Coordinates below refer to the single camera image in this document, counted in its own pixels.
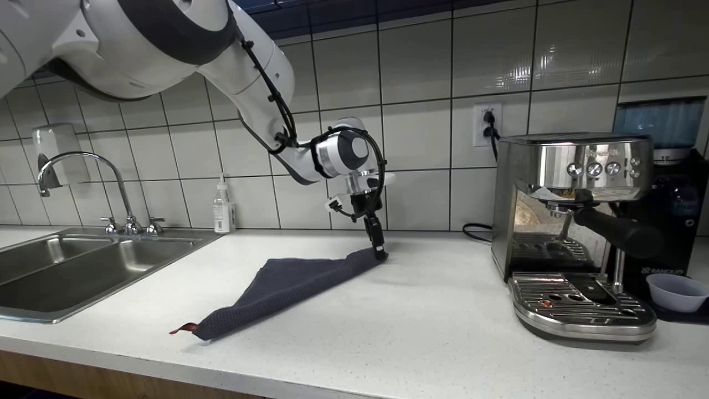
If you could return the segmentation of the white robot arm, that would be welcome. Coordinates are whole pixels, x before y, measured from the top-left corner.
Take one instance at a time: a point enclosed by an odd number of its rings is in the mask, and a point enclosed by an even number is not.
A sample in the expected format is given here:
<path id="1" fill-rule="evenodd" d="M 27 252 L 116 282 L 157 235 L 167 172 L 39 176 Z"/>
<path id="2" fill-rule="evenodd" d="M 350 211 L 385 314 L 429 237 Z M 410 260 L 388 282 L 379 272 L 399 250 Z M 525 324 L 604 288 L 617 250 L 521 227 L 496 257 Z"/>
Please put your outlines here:
<path id="1" fill-rule="evenodd" d="M 346 176 L 348 217 L 365 224 L 375 250 L 383 248 L 381 149 L 359 124 L 297 137 L 291 64 L 234 0 L 0 0 L 0 96 L 39 68 L 115 102 L 202 74 L 294 181 Z"/>

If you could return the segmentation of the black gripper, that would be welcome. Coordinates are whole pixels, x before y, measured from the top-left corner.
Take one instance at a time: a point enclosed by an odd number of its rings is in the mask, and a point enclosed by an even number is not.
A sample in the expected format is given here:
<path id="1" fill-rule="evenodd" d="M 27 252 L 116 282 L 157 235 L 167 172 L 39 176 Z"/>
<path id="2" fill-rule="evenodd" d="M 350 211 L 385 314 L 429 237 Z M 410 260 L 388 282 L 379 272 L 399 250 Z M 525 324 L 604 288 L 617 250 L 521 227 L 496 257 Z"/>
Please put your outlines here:
<path id="1" fill-rule="evenodd" d="M 388 250 L 383 245 L 383 227 L 381 222 L 377 217 L 377 213 L 381 211 L 381 197 L 375 193 L 357 193 L 350 197 L 350 203 L 357 213 L 357 217 L 364 219 L 365 224 L 365 232 L 369 237 L 371 250 L 375 250 L 375 260 L 377 261 L 385 261 L 388 260 Z"/>

